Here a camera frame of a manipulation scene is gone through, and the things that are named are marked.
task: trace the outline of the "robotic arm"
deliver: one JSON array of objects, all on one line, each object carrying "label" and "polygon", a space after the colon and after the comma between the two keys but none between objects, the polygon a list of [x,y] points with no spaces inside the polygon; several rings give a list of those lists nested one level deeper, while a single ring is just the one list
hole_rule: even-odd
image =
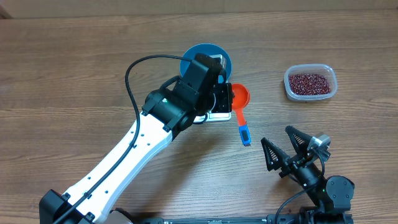
[{"label": "robotic arm", "polygon": [[[147,96],[139,115],[139,133],[131,150],[95,189],[91,189],[125,153],[136,134],[137,121],[118,145],[83,179],[63,195],[50,190],[39,203],[40,223],[103,223],[112,206],[138,172],[177,135],[190,127],[197,116],[229,113],[231,84],[219,60],[196,54],[182,78],[173,77]],[[166,87],[175,82],[173,90]]]},{"label": "robotic arm", "polygon": [[[148,58],[153,56],[134,62],[129,69]],[[345,212],[351,208],[354,183],[342,176],[327,179],[324,177],[325,162],[330,157],[329,136],[309,136],[291,126],[286,127],[286,132],[296,152],[293,157],[288,156],[266,138],[261,140],[268,171],[280,169],[281,177],[289,176],[304,189],[282,204],[275,215],[258,218],[136,220],[120,208],[111,211],[120,194],[147,162],[167,147],[181,131],[189,128],[197,116],[203,116],[209,111],[231,112],[231,84],[225,81],[218,82],[219,76],[226,80],[226,72],[220,60],[196,54],[195,58],[189,61],[190,65],[183,77],[173,77],[158,90],[149,93],[141,113],[138,113],[129,91],[127,70],[126,86],[137,120],[119,144],[88,175],[62,195],[54,190],[49,190],[44,195],[39,203],[40,224],[132,224],[133,220],[134,224],[353,223],[351,215],[346,215]],[[173,90],[167,89],[174,82]],[[322,170],[313,163],[316,159],[320,160]],[[286,204],[305,193],[316,207],[303,207],[299,214],[279,215]]]}]

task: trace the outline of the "blue handle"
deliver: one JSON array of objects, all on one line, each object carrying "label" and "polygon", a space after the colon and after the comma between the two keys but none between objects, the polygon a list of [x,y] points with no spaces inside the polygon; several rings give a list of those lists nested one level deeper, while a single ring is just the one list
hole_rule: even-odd
[{"label": "blue handle", "polygon": [[251,138],[248,126],[245,124],[239,127],[239,133],[241,134],[242,143],[244,146],[250,146]]}]

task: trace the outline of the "white robotic arm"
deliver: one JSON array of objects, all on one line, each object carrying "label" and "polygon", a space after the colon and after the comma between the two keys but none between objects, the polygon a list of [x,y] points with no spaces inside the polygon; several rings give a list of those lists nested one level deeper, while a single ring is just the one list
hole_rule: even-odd
[{"label": "white robotic arm", "polygon": [[[138,172],[150,159],[172,142],[172,132],[163,130],[164,124],[161,121],[150,114],[147,116],[140,114],[140,120],[136,147],[131,149],[109,177],[76,208],[82,214],[91,212],[94,215],[93,222],[95,224],[103,223],[106,220],[114,203]],[[135,130],[136,122],[119,144],[86,177],[65,192],[70,195],[68,202],[71,205],[76,203],[122,156],[133,139]]]},{"label": "white robotic arm", "polygon": [[[183,77],[173,77],[148,94],[137,117],[139,123],[134,122],[119,144],[86,177],[63,195],[54,190],[44,195],[39,203],[40,224],[103,223],[118,197],[145,164],[190,127],[197,116],[231,112],[231,84],[218,82],[220,76],[226,80],[220,61],[196,54],[193,60],[152,55],[132,63],[125,81],[136,114],[138,107],[128,84],[130,69],[143,60],[157,57],[188,60],[190,65]],[[173,90],[169,90],[167,87],[174,82]]]}]

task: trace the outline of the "orange scoop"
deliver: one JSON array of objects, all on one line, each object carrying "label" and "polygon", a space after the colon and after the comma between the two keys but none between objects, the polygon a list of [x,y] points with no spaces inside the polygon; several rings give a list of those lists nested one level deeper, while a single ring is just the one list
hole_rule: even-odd
[{"label": "orange scoop", "polygon": [[246,125],[246,120],[243,116],[243,108],[249,104],[250,92],[240,83],[232,84],[232,92],[234,94],[232,100],[232,110],[235,110],[238,125]]}]

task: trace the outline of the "beans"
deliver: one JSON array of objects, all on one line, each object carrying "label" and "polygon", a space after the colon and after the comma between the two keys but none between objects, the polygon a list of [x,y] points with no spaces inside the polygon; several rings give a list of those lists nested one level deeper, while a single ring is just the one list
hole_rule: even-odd
[{"label": "beans", "polygon": [[328,80],[319,74],[291,75],[289,85],[297,95],[322,95],[331,92]]}]

